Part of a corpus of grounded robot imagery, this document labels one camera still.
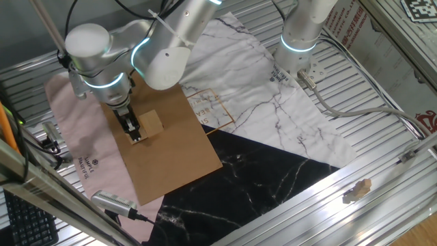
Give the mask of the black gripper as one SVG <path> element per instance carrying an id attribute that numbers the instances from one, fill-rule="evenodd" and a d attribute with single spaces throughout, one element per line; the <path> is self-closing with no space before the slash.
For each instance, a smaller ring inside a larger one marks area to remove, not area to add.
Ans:
<path id="1" fill-rule="evenodd" d="M 141 139 L 141 134 L 139 132 L 140 126 L 130 104 L 125 107 L 117 108 L 116 110 L 113 110 L 113 112 L 124 129 L 124 132 L 130 135 L 130 138 L 134 142 L 139 141 Z"/>

